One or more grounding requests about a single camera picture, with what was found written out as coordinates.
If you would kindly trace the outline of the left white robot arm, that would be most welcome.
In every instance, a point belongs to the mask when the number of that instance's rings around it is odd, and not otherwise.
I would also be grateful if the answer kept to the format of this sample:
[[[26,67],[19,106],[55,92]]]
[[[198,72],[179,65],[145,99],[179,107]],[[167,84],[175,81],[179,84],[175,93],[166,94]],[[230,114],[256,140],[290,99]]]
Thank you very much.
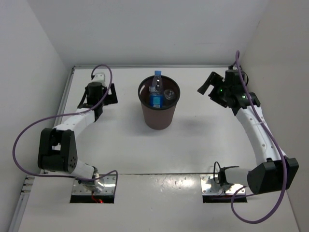
[[[101,81],[89,83],[76,112],[61,124],[42,130],[38,167],[69,174],[81,181],[96,181],[97,169],[78,160],[76,138],[87,126],[99,119],[103,106],[116,103],[118,99],[114,84],[107,88]]]

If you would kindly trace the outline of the blue label water bottle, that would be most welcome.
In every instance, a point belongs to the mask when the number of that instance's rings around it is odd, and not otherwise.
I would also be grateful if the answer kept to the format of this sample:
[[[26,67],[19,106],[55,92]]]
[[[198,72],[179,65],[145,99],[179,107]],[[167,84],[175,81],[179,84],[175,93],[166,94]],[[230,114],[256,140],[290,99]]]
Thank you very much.
[[[161,71],[155,71],[152,84],[149,86],[149,104],[153,108],[163,107],[163,81]]]

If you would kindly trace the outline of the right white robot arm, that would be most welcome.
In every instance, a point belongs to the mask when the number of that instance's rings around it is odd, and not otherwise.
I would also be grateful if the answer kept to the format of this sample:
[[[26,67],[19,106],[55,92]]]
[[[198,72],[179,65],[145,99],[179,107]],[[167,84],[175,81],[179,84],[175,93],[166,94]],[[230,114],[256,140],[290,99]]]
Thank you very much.
[[[283,165],[287,169],[286,188],[289,189],[298,171],[299,164],[295,158],[280,155],[274,142],[265,132],[268,127],[263,118],[260,101],[255,93],[246,93],[240,76],[245,72],[229,69],[222,77],[211,72],[205,83],[197,90],[205,94],[209,86],[213,86],[209,97],[224,108],[230,108],[243,126],[252,145],[256,165],[252,170],[239,166],[221,167],[218,173],[218,184],[221,186],[241,184],[250,188],[254,194],[280,191],[283,185]]]

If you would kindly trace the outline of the clear bottle white label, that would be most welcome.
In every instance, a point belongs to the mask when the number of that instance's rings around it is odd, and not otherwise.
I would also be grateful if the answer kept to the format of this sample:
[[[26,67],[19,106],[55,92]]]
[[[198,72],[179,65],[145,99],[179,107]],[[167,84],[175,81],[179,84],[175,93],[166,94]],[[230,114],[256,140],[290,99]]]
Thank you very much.
[[[172,89],[166,89],[164,91],[164,97],[167,101],[172,101],[176,98],[176,94]]]

